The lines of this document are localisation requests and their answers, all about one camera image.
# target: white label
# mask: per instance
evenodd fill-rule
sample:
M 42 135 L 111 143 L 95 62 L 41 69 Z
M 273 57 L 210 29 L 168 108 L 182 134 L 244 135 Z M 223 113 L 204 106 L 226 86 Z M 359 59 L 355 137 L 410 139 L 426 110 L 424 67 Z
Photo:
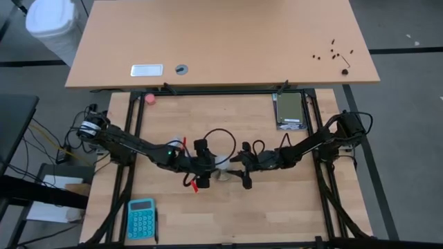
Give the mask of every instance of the white label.
M 300 122 L 300 120 L 294 120 L 294 119 L 289 119 L 289 118 L 285 118 L 284 121 L 285 122 Z
M 132 77 L 154 77 L 162 75 L 163 75 L 162 64 L 133 65 L 131 69 Z
M 100 129 L 100 127 L 98 125 L 93 124 L 91 122 L 87 122 L 87 121 L 83 121 L 82 125 L 80 125 L 80 131 L 89 133 L 92 136 L 95 136 L 97 134 L 97 131 L 94 131 L 94 130 L 101 130 L 101 129 Z

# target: calculator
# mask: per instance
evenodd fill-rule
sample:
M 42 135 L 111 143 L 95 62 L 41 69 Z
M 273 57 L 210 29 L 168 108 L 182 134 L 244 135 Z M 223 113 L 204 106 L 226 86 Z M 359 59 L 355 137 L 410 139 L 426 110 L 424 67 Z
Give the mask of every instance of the calculator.
M 148 239 L 154 236 L 155 220 L 154 199 L 140 199 L 128 204 L 127 237 L 128 239 Z

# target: yellow cable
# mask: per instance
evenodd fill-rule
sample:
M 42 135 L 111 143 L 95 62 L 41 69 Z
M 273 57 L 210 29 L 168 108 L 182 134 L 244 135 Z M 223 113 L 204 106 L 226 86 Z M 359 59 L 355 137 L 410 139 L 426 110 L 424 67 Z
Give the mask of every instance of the yellow cable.
M 75 155 L 75 154 L 73 154 L 73 153 L 71 153 L 71 152 L 69 152 L 69 151 L 67 151 L 67 150 L 65 150 L 65 149 L 63 149 L 63 148 L 61 148 L 60 146 L 58 146 L 58 145 L 56 145 L 39 127 L 36 127 L 35 125 L 33 125 L 33 124 L 30 124 L 29 125 L 31 128 L 33 128 L 33 129 L 35 129 L 36 131 L 38 131 L 43 137 L 44 137 L 44 139 L 46 139 L 53 147 L 55 147 L 56 149 L 59 149 L 59 150 L 61 150 L 61 151 L 64 151 L 64 153 L 66 153 L 66 154 L 68 154 L 68 155 L 71 155 L 72 157 L 74 157 L 74 158 L 77 158 L 78 160 L 81 160 L 81 161 L 83 161 L 83 162 L 85 162 L 87 165 L 89 165 L 89 166 L 92 166 L 92 164 L 91 163 L 88 163 L 88 161 L 87 160 L 85 160 L 83 157 L 81 157 L 81 156 L 77 156 L 77 155 Z

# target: white container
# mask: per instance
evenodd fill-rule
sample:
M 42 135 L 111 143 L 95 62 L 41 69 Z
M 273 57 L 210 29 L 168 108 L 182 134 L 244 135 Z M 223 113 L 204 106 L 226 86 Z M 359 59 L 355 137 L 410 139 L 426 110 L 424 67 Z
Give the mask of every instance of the white container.
M 71 0 L 35 0 L 26 15 L 26 29 L 72 66 L 82 32 Z

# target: wooden desk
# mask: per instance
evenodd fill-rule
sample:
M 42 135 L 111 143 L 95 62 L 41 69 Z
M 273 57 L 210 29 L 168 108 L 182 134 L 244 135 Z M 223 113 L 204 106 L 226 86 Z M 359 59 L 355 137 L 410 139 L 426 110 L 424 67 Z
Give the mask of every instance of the wooden desk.
M 326 121 L 338 113 L 334 92 L 316 92 Z M 145 107 L 141 130 L 141 138 L 153 143 L 186 136 L 192 144 L 207 131 L 223 127 L 236 137 L 237 150 L 241 142 L 258 138 L 267 148 L 274 148 L 284 134 L 275 129 L 270 95 L 171 96 L 157 97 L 156 101 L 154 106 Z M 124 127 L 128 102 L 129 93 L 112 95 L 108 117 L 115 125 Z M 306 138 L 307 132 L 293 131 L 289 136 L 295 144 Z M 222 132 L 208 137 L 214 154 L 228 155 L 232 143 Z M 371 233 L 352 161 L 340 158 L 334 164 L 343 207 L 362 230 Z M 107 215 L 116 168 L 109 165 L 94 177 L 81 241 L 86 241 Z M 317 235 L 327 237 L 311 155 L 292 169 L 251 173 L 251 190 L 243 189 L 239 178 L 232 177 L 227 182 L 211 179 L 210 189 L 195 194 L 191 187 L 182 186 L 183 176 L 159 169 L 146 157 L 137 158 L 132 198 L 156 199 L 160 244 L 312 241 Z M 126 240 L 129 245 L 153 243 L 153 239 Z
M 347 76 L 343 56 L 351 66 Z M 162 64 L 163 75 L 131 77 L 134 64 Z M 189 68 L 185 75 L 175 72 L 180 64 Z M 95 1 L 66 87 L 285 80 L 379 82 L 348 0 Z

